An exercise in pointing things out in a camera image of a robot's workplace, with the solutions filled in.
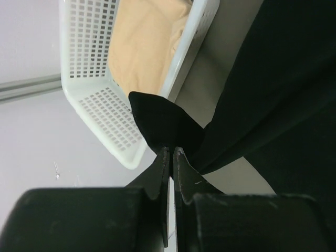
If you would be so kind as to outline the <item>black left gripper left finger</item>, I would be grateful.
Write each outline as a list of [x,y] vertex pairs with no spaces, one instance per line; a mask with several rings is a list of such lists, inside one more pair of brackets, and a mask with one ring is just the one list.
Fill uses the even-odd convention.
[[1,251],[163,251],[170,152],[125,187],[37,188],[16,202]]

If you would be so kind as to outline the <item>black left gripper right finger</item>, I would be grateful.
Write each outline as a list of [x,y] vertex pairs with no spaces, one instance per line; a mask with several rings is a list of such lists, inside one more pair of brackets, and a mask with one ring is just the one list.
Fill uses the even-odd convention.
[[178,251],[335,251],[317,202],[307,195],[227,195],[173,154]]

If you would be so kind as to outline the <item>black t shirt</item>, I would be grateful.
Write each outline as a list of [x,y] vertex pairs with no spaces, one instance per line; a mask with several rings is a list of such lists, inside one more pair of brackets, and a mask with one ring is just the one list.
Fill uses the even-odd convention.
[[154,152],[181,147],[201,174],[244,157],[276,193],[335,204],[335,1],[221,1],[186,84],[214,92],[204,127],[129,94]]

